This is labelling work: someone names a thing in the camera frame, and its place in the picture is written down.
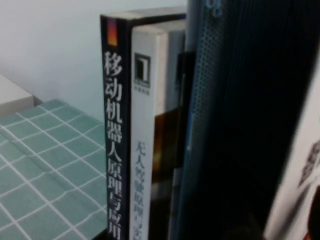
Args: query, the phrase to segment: white book spine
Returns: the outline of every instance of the white book spine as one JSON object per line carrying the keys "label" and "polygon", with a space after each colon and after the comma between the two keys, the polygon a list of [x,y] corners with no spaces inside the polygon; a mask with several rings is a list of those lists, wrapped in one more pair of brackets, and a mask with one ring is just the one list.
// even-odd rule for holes
{"label": "white book spine", "polygon": [[[165,49],[161,51],[160,39],[155,35],[133,31],[130,240],[147,240],[149,235],[157,100],[155,80],[166,72],[160,69],[165,64],[159,62],[166,62],[166,52]],[[140,77],[144,79],[135,83],[139,67],[143,68]]]}
{"label": "white book spine", "polygon": [[172,196],[173,174],[172,180],[153,183],[154,161],[163,154],[162,145],[156,151],[156,117],[179,107],[176,76],[183,42],[182,30],[170,34],[144,26],[132,33],[130,240],[149,239],[151,203]]}

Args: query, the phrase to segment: book cover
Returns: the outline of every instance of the book cover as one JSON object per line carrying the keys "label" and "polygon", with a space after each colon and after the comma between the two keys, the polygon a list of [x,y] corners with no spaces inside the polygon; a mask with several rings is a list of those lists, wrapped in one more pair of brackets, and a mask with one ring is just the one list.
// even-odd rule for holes
{"label": "book cover", "polygon": [[298,240],[307,233],[311,200],[320,177],[320,62],[304,103],[302,115],[265,229],[270,240]]}
{"label": "book cover", "polygon": [[185,20],[133,30],[130,240],[169,236],[185,30]]}
{"label": "book cover", "polygon": [[109,240],[129,238],[132,29],[185,13],[185,7],[171,7],[101,16]]}

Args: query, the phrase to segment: book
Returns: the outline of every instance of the book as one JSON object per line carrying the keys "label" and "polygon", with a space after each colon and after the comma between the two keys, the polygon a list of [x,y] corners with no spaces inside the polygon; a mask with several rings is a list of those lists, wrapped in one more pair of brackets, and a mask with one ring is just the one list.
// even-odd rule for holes
{"label": "book", "polygon": [[185,20],[133,29],[130,240],[170,234],[185,31]]}
{"label": "book", "polygon": [[224,239],[242,214],[230,197],[264,230],[319,47],[318,1],[199,4],[181,240]]}
{"label": "book", "polygon": [[298,240],[307,233],[314,188],[320,184],[319,60],[265,229],[270,240]]}
{"label": "book", "polygon": [[320,181],[316,179],[306,191],[303,201],[288,228],[281,236],[283,240],[317,240],[319,239],[319,194]]}
{"label": "book", "polygon": [[132,29],[185,17],[186,7],[101,16],[109,240],[129,238]]}

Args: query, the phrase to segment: white grid lines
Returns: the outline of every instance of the white grid lines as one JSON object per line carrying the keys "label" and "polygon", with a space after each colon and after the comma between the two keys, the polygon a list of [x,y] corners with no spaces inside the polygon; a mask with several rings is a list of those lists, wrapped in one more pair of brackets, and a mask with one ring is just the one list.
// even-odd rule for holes
{"label": "white grid lines", "polygon": [[0,158],[51,208],[52,211],[54,211],[71,229],[73,229],[80,238],[84,240],[87,239],[58,209],[55,208],[55,206],[51,204],[48,199],[45,198],[45,196],[42,195],[36,187],[34,187],[15,167],[13,167],[11,163],[2,156],[2,154],[0,154]]}
{"label": "white grid lines", "polygon": [[10,218],[12,221],[12,226],[16,225],[16,227],[20,230],[20,232],[26,237],[28,240],[32,240],[31,237],[26,233],[26,231],[20,226],[20,224],[14,219],[14,217],[10,214],[10,212],[2,205],[0,202],[0,208],[5,212],[5,214]]}
{"label": "white grid lines", "polygon": [[[49,135],[48,133],[46,133],[45,131],[43,131],[40,127],[38,127],[36,124],[34,124],[33,122],[29,121],[28,119],[25,118],[26,121],[28,121],[29,123],[31,123],[33,126],[35,126],[36,128],[38,128],[39,130],[42,131],[43,134],[45,134],[46,136],[48,136],[49,138],[51,138],[53,141],[55,141],[60,147],[64,148],[65,150],[67,150],[69,153],[71,153],[72,155],[74,155],[76,158],[78,158],[80,161],[82,161],[84,164],[88,165],[91,169],[93,169],[97,174],[99,174],[102,177],[105,177],[99,170],[97,170],[94,166],[92,166],[91,164],[89,164],[88,162],[86,162],[82,157],[80,157],[79,155],[77,155],[75,152],[71,151],[69,148],[67,148],[65,146],[66,143],[61,143],[58,140],[56,140],[53,136]],[[70,140],[69,142],[73,142],[76,139],[81,138],[82,136],[76,137],[72,140]],[[98,145],[99,149],[102,150],[103,147],[99,144],[96,143],[96,145]]]}
{"label": "white grid lines", "polygon": [[[53,113],[55,111],[58,111],[59,109],[63,109],[65,107],[70,107],[71,109],[74,109],[78,112],[79,115],[77,115],[76,117],[68,120],[68,121],[64,121],[62,120],[60,117],[54,115]],[[86,131],[85,133],[82,133],[80,132],[79,130],[77,130],[76,128],[74,128],[73,126],[71,126],[69,123],[82,117],[82,116],[86,116],[84,114],[81,114],[81,112],[79,110],[77,110],[76,108],[72,107],[72,106],[69,106],[67,104],[65,104],[64,106],[61,106],[61,107],[58,107],[58,108],[55,108],[51,111],[43,108],[42,106],[39,106],[40,109],[44,110],[45,113],[43,114],[40,114],[40,115],[37,115],[35,117],[31,117],[31,118],[26,118],[24,117],[23,115],[21,115],[20,113],[17,113],[16,115],[19,116],[20,118],[22,118],[21,121],[18,121],[16,123],[13,123],[13,124],[9,124],[9,125],[6,125],[6,126],[2,126],[0,124],[0,129],[4,130],[6,133],[8,133],[10,136],[12,136],[12,140],[6,140],[5,142],[2,142],[0,143],[0,147],[1,146],[4,146],[5,144],[7,143],[19,143],[21,144],[21,147],[23,148],[26,148],[25,150],[28,150],[28,152],[30,152],[29,154],[32,154],[32,155],[24,155],[16,160],[13,160],[13,161],[8,161],[2,154],[0,154],[0,159],[2,159],[4,162],[5,162],[5,165],[0,167],[0,171],[6,169],[7,167],[10,168],[11,170],[13,170],[18,176],[19,178],[21,178],[24,183],[1,194],[0,195],[0,199],[21,189],[22,187],[24,186],[29,186],[43,201],[44,201],[44,205],[42,205],[41,207],[39,207],[38,209],[34,210],[33,212],[30,212],[29,214],[19,218],[18,220],[14,219],[14,217],[10,214],[10,212],[5,208],[4,205],[1,204],[0,202],[0,208],[7,214],[7,216],[10,218],[10,220],[12,221],[12,223],[6,225],[6,226],[3,226],[0,228],[0,232],[1,231],[4,231],[5,229],[11,227],[11,226],[16,226],[20,231],[21,233],[26,237],[26,239],[28,240],[32,240],[31,237],[26,233],[26,231],[19,225],[19,222],[38,213],[39,211],[41,211],[42,209],[46,208],[46,207],[49,207],[54,213],[56,213],[63,222],[65,222],[70,228],[63,232],[61,235],[59,235],[58,237],[56,237],[54,240],[59,240],[61,239],[63,236],[67,235],[68,233],[70,233],[71,231],[74,231],[81,239],[83,240],[86,240],[87,238],[77,229],[77,227],[81,226],[82,224],[86,223],[89,219],[91,219],[94,215],[98,214],[98,213],[104,213],[106,214],[106,217],[107,217],[107,205],[104,205],[104,206],[101,206],[100,203],[98,203],[94,198],[92,198],[90,195],[88,195],[87,193],[85,193],[82,188],[89,185],[90,183],[100,179],[100,178],[103,178],[103,179],[106,179],[107,178],[107,174],[106,173],[101,173],[97,168],[95,168],[93,165],[91,165],[89,162],[85,161],[86,158],[100,152],[101,150],[102,151],[105,151],[106,150],[106,147],[105,145],[100,145],[99,143],[95,142],[94,140],[92,140],[91,138],[89,138],[88,136],[86,136],[88,133],[90,133],[91,131],[101,127],[101,126],[104,126],[103,124],[97,122],[95,119],[89,117],[90,119],[94,120],[95,122],[97,122],[97,125],[95,125],[95,127],[93,127],[92,129]],[[33,119],[37,119],[37,118],[40,118],[40,117],[43,117],[43,116],[52,116],[54,117],[55,119],[59,120],[59,121],[62,121],[63,124],[60,124],[60,125],[57,125],[55,127],[52,127],[50,129],[46,129],[46,130],[43,130],[41,129],[39,126],[37,126],[35,123],[33,123],[31,120]],[[29,135],[29,136],[26,136],[24,138],[21,138],[19,139],[17,136],[15,136],[9,129],[8,127],[12,127],[12,126],[15,126],[15,125],[18,125],[18,124],[22,124],[24,122],[27,122],[27,123],[30,123],[31,125],[33,125],[34,127],[36,127],[40,132],[37,132],[35,134],[32,134],[32,135]],[[79,136],[77,137],[74,137],[73,139],[70,139],[68,141],[65,141],[65,142],[59,142],[57,139],[55,139],[53,136],[49,135],[47,132],[48,131],[51,131],[51,130],[54,130],[54,129],[57,129],[57,128],[60,128],[62,126],[67,126],[68,128],[70,128],[71,130],[75,131]],[[29,138],[32,138],[32,137],[35,137],[37,135],[41,135],[41,134],[44,134],[46,135],[47,137],[49,137],[50,139],[52,139],[57,145],[53,146],[53,147],[50,147],[46,150],[43,150],[42,152],[36,152],[34,151],[33,149],[31,149],[28,145],[26,145],[23,141],[26,140],[26,139],[29,139]],[[95,150],[94,152],[91,152],[90,154],[87,154],[86,156],[83,156],[83,157],[80,157],[79,155],[77,155],[75,152],[73,152],[72,150],[70,150],[69,148],[67,148],[65,146],[65,144],[68,144],[68,143],[71,143],[73,141],[76,141],[77,139],[80,139],[80,138],[85,138],[87,139],[88,141],[90,141],[91,143],[93,143],[94,145],[98,146],[98,149]],[[67,164],[64,164],[63,166],[59,167],[59,168],[54,168],[49,162],[47,162],[45,159],[43,159],[40,155],[43,154],[43,153],[46,153],[50,150],[53,150],[55,148],[59,148],[59,147],[62,147],[64,148],[65,150],[67,150],[70,154],[72,154],[73,156],[76,157],[76,160],[73,160]],[[28,157],[38,157],[41,162],[43,162],[46,166],[48,166],[50,168],[51,171],[45,171],[43,170],[44,172],[41,173],[40,175],[38,175],[37,177],[34,177],[32,179],[27,179],[24,174],[22,174],[21,172],[19,172],[18,169],[15,168],[15,163],[25,159],[25,158],[28,158]],[[84,164],[86,164],[87,166],[89,166],[91,169],[93,169],[97,174],[98,176],[87,181],[86,183],[82,184],[81,186],[76,186],[73,182],[71,182],[66,176],[64,176],[63,174],[61,174],[59,171],[64,169],[64,168],[67,168],[77,162],[83,162]],[[64,179],[67,183],[69,183],[69,185],[72,186],[72,189],[70,190],[66,190],[66,191],[63,191],[63,194],[57,198],[55,198],[54,200],[52,201],[49,201],[33,184],[32,182],[35,181],[35,180],[38,180],[40,178],[42,178],[43,176],[45,175],[49,175],[49,174],[53,174],[53,173],[56,173],[60,178]],[[53,203],[63,199],[63,197],[65,197],[67,194],[69,193],[72,193],[72,192],[75,192],[75,191],[78,191],[80,192],[82,195],[84,195],[85,197],[87,197],[88,199],[90,199],[97,207],[98,207],[98,210],[95,211],[95,212],[92,212],[91,214],[89,214],[85,219],[83,219],[81,222],[77,223],[77,224],[72,224],[66,217],[64,217],[64,215],[62,214],[62,212],[60,212],[54,205]]]}

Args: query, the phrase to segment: book spine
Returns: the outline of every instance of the book spine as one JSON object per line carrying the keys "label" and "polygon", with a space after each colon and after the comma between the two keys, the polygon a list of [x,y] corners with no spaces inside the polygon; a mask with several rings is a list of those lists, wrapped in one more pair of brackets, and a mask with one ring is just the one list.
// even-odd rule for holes
{"label": "book spine", "polygon": [[101,17],[109,240],[126,240],[129,232],[130,24]]}
{"label": "book spine", "polygon": [[130,240],[149,236],[158,55],[154,35],[133,31]]}

